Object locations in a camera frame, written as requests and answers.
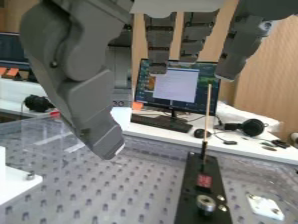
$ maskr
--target red label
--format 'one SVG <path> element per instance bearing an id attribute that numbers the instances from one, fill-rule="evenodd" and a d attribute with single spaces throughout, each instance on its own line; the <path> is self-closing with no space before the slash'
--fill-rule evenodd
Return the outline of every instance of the red label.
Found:
<path id="1" fill-rule="evenodd" d="M 212 177 L 200 174 L 197 179 L 197 186 L 204 188 L 212 188 Z"/>

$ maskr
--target monitor stand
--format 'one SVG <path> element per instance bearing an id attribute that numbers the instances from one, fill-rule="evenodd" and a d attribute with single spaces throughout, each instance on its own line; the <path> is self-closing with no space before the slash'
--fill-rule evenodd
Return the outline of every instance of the monitor stand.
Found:
<path id="1" fill-rule="evenodd" d="M 179 118 L 176 114 L 176 110 L 171 110 L 171 116 L 159 116 L 159 119 L 164 120 L 165 122 L 172 122 L 172 123 L 188 123 L 188 120 L 184 118 Z"/>

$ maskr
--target wall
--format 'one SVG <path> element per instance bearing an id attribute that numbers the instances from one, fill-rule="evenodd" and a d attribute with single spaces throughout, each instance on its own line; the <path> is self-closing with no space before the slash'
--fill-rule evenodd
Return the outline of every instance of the wall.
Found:
<path id="1" fill-rule="evenodd" d="M 7 1 L 7 16 L 6 16 L 6 31 L 7 32 L 19 32 L 22 16 L 38 2 L 39 0 L 8 0 Z"/>
<path id="2" fill-rule="evenodd" d="M 6 13 L 7 10 L 0 8 L 0 32 L 6 31 Z"/>
<path id="3" fill-rule="evenodd" d="M 227 38 L 231 19 L 236 10 L 239 0 L 227 0 L 225 5 L 219 13 L 216 26 L 213 33 L 207 40 L 204 50 L 200 54 L 201 61 L 219 61 L 224 41 Z M 179 59 L 180 55 L 180 43 L 183 33 L 184 16 L 183 13 L 177 14 L 176 19 L 176 31 L 171 49 L 171 59 Z M 133 37 L 133 83 L 136 85 L 140 59 L 148 57 L 147 41 L 145 41 L 145 27 L 144 16 L 141 14 L 135 16 L 135 37 Z M 235 101 L 236 83 L 223 81 L 220 99 L 233 104 Z"/>
<path id="4" fill-rule="evenodd" d="M 298 17 L 281 21 L 243 71 L 235 106 L 285 122 L 280 137 L 298 131 Z"/>

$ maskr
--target gray robot arm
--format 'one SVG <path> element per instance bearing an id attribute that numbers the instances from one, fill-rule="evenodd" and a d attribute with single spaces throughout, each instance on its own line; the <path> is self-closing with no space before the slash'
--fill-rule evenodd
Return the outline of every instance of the gray robot arm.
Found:
<path id="1" fill-rule="evenodd" d="M 131 22 L 131 1 L 42 1 L 24 15 L 22 43 L 34 71 L 76 136 L 103 158 L 124 147 L 115 122 L 108 44 Z"/>

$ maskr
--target computer mouse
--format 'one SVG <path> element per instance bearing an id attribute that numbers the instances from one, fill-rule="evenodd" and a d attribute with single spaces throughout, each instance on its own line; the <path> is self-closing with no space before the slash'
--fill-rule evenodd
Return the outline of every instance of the computer mouse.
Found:
<path id="1" fill-rule="evenodd" d="M 196 138 L 204 138 L 204 132 L 205 130 L 204 129 L 197 129 L 193 133 L 195 137 Z"/>

